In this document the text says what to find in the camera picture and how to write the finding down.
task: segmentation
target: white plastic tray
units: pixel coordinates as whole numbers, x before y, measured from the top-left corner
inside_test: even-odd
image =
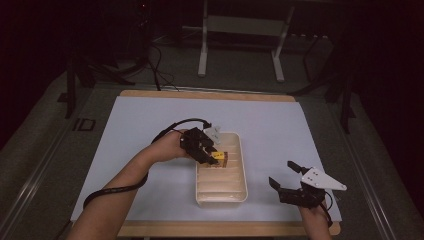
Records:
[[[236,133],[220,133],[221,144],[214,147],[228,152],[225,168],[196,164],[196,201],[202,208],[237,207],[247,198],[240,137]]]

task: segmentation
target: yellow object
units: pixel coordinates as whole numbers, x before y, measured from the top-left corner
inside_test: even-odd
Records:
[[[211,155],[216,160],[224,160],[225,159],[225,152],[212,152]]]

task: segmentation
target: gray carpet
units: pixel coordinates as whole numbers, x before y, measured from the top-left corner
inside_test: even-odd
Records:
[[[180,90],[253,91],[284,94],[308,84],[302,56],[310,41],[290,37],[281,56],[285,83],[277,83],[268,48],[224,46],[212,42],[209,48],[207,76],[197,77],[199,46],[157,44],[162,57],[159,70]],[[331,45],[323,40],[309,56],[309,67],[319,69]],[[159,59],[151,51],[151,60]],[[0,153],[0,216],[3,221],[31,173],[40,162],[44,175],[32,201],[20,208],[9,239],[64,239],[70,229],[68,220],[96,152],[116,96],[122,89],[102,80],[94,89],[77,88],[76,112],[64,119],[66,105],[56,102],[66,90],[66,74],[55,80],[34,107],[21,128]],[[153,74],[144,69],[128,80],[131,88],[154,89]],[[175,90],[168,85],[165,90]],[[335,192],[343,216],[342,231],[334,239],[424,239],[424,223],[414,208],[394,169],[387,151],[365,114],[360,100],[353,96],[351,134],[338,123],[340,104],[327,104],[322,87],[296,100],[301,103],[318,153],[326,171],[349,186]],[[76,118],[95,119],[93,131],[72,131]],[[278,239],[306,239],[290,237]]]

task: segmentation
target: white board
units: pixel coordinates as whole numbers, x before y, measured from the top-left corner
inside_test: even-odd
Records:
[[[175,159],[150,169],[127,220],[301,220],[297,207],[280,203],[277,192],[268,184],[270,176],[281,187],[300,188],[301,176],[287,167],[289,160],[324,170],[299,103],[147,97],[116,99],[71,220],[81,214],[85,198],[101,189],[160,131],[187,118],[205,119],[221,126],[222,132],[240,136],[247,200],[234,209],[200,208],[195,200],[194,160]],[[179,128],[192,127],[202,125],[186,123]],[[333,221],[341,221],[335,201],[330,215]]]

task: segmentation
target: black cable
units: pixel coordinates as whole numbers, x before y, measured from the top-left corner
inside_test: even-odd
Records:
[[[167,127],[166,129],[162,130],[154,139],[153,142],[157,141],[159,138],[165,136],[169,131],[173,130],[176,126],[181,125],[186,122],[202,122],[203,123],[203,129],[212,127],[212,124],[208,123],[206,120],[200,119],[200,118],[189,118],[186,120],[182,120],[177,123],[173,123],[171,126]]]
[[[164,83],[164,84],[162,84],[162,85],[161,85],[161,87],[165,87],[165,86],[167,86],[167,85],[170,85],[170,86],[172,86],[173,88],[175,88],[175,90],[177,90],[178,92],[180,91],[180,89],[178,89],[178,88],[177,88],[177,86],[175,86],[175,85],[173,84],[173,82],[174,82],[174,80],[175,80],[174,75],[169,74],[169,73],[165,73],[165,72],[161,72],[161,71],[159,71],[159,70],[157,70],[157,71],[156,71],[156,73],[157,73],[157,75],[159,75],[159,77],[161,77],[161,78],[165,81],[165,83]],[[172,79],[171,79],[171,80],[168,80],[168,79],[166,79],[164,76],[162,76],[162,74],[164,74],[164,75],[168,75],[168,76],[170,76]]]
[[[83,208],[85,208],[96,197],[100,197],[100,196],[112,194],[112,193],[129,192],[132,190],[139,189],[147,182],[148,176],[149,176],[149,172],[146,173],[146,176],[144,176],[139,183],[134,185],[130,185],[126,187],[105,188],[105,189],[101,189],[99,191],[93,192],[90,195],[88,195],[88,197],[85,199]]]
[[[155,68],[157,71],[159,67],[159,63],[162,60],[162,51],[158,47],[156,47],[153,43],[151,44],[151,46],[159,52],[159,59],[158,59],[158,62],[156,63],[156,68]]]
[[[331,216],[328,213],[327,208],[322,203],[320,203],[319,205],[321,206],[322,210],[324,210],[325,215],[327,215],[328,227],[331,227],[333,225],[333,221],[331,220]]]
[[[178,133],[184,134],[183,132],[181,132],[180,130],[177,130],[177,129],[172,129],[172,131],[175,131],[175,132],[178,132]]]
[[[330,197],[330,206],[327,208],[327,210],[330,210],[331,207],[333,206],[333,198],[331,197],[331,195],[328,192],[325,192],[325,194],[327,194]]]
[[[154,78],[155,78],[155,85],[156,85],[156,89],[157,89],[158,91],[161,91],[161,89],[160,89],[160,84],[159,84],[159,80],[158,80],[158,76],[157,76],[157,74],[156,74],[156,70],[155,70],[155,68],[153,67],[152,62],[151,62],[150,60],[148,60],[148,62],[149,62],[149,65],[150,65],[150,67],[152,68],[152,71],[153,71],[153,76],[154,76]]]

